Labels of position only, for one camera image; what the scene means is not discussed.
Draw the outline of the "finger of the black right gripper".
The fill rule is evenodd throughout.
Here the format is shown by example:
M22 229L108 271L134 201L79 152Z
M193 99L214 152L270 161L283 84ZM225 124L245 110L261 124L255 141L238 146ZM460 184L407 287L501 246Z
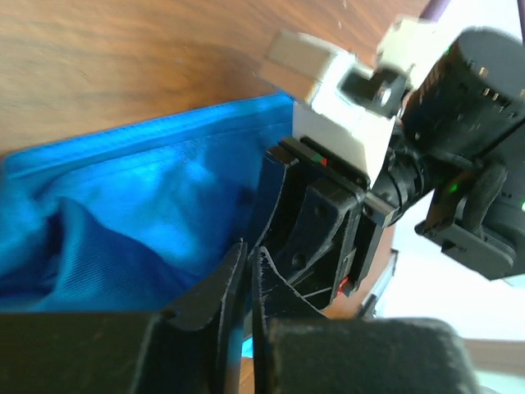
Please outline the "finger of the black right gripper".
M288 238L293 210L287 206L290 193L286 190L286 183L297 163L298 159L284 147L273 147L265 153L244 237L248 254L261 245L274 250Z
M301 236L285 249L282 275L316 309L327 308L347 280L353 262L353 232Z

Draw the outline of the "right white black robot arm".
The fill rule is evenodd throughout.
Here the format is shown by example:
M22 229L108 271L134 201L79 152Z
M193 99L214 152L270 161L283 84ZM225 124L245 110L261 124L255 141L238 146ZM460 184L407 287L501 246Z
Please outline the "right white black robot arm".
M280 32L260 76L293 99L247 235L323 309L366 277L383 231L432 195L420 236L488 279L524 271L524 48L491 28L403 19L374 67Z

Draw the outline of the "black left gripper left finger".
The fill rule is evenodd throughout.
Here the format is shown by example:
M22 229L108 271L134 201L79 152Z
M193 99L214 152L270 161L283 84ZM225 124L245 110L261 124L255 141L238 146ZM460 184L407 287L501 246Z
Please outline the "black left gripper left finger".
M4 393L236 393L247 246L157 313L4 314Z

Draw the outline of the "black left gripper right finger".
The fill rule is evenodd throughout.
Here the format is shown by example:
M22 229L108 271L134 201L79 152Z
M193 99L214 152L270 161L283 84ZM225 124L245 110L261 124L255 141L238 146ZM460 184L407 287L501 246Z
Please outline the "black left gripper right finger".
M257 248L253 362L257 393L478 393L462 340L428 318L329 319Z

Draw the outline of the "blue cloth napkin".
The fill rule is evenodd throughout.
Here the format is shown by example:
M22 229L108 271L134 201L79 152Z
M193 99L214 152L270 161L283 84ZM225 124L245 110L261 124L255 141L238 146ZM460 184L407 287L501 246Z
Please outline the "blue cloth napkin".
M4 312L157 310L246 233L273 94L14 153L1 162Z

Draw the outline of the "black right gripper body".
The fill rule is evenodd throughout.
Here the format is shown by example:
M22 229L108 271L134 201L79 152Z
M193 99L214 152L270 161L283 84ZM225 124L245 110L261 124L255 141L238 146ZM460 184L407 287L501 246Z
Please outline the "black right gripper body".
M288 238L278 248L279 273L284 277L285 249L293 241L301 236L324 236L348 229L353 232L353 262L340 291L357 290L368 275L384 231L373 220L372 195L358 182L323 163L322 155L307 145L292 138L282 140L280 145L299 162L287 177L286 186L291 193L287 206L293 210L294 218Z

